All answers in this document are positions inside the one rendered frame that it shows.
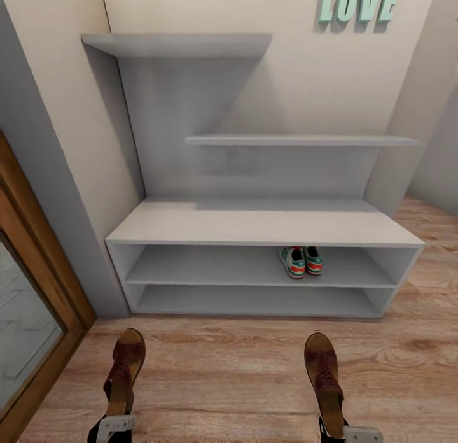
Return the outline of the gym shoe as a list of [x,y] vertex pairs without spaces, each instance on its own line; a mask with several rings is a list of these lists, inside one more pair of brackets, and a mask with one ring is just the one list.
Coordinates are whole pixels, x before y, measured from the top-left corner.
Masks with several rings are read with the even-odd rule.
[[315,246],[304,246],[305,270],[314,276],[320,276],[323,268],[323,259]]
[[304,259],[304,246],[280,246],[279,256],[289,276],[294,279],[304,278],[306,263]]

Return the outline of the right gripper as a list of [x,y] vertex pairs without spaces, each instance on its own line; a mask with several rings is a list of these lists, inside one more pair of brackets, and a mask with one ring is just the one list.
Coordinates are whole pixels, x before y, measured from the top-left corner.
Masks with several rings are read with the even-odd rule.
[[332,438],[328,435],[328,433],[325,430],[325,426],[323,423],[323,419],[319,418],[319,424],[321,426],[321,443],[344,443],[345,439],[337,439],[337,438]]

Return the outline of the sandal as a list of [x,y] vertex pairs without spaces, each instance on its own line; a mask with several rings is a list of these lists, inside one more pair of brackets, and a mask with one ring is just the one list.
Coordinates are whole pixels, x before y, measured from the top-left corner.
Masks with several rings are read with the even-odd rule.
[[325,430],[332,438],[344,439],[346,425],[342,414],[344,392],[338,383],[338,361],[327,336],[316,332],[305,343],[304,359],[312,383]]
[[144,338],[136,329],[127,329],[113,351],[114,363],[103,386],[109,402],[105,417],[127,415],[132,411],[132,388],[146,356]]

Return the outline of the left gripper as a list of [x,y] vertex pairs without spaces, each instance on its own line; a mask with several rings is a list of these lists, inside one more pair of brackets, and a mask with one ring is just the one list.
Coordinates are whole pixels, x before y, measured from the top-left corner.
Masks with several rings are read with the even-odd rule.
[[[87,443],[96,443],[97,434],[99,431],[101,419],[90,429]],[[113,436],[110,437],[108,443],[132,443],[132,430],[116,431]]]

